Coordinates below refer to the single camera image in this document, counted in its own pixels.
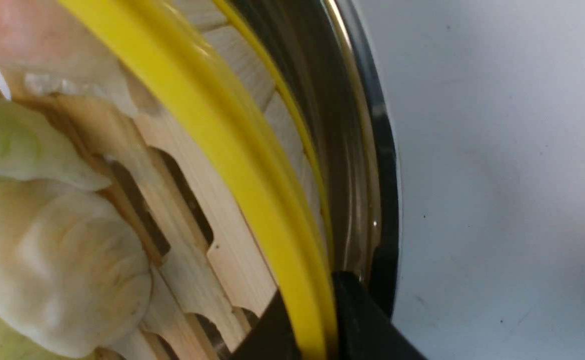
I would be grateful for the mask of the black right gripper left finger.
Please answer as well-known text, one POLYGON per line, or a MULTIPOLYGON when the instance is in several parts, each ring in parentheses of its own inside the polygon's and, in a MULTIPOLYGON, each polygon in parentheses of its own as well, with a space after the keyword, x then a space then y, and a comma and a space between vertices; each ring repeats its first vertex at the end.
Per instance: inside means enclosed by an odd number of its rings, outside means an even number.
POLYGON ((281 292, 275 292, 256 326, 230 356, 231 360, 301 360, 281 292))

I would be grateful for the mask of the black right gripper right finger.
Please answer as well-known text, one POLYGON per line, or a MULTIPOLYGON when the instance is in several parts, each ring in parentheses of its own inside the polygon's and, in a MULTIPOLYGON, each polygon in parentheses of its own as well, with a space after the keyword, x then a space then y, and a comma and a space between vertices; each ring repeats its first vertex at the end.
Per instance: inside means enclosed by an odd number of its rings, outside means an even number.
POLYGON ((337 305, 340 360, 425 360, 352 272, 335 271, 331 276, 337 305))

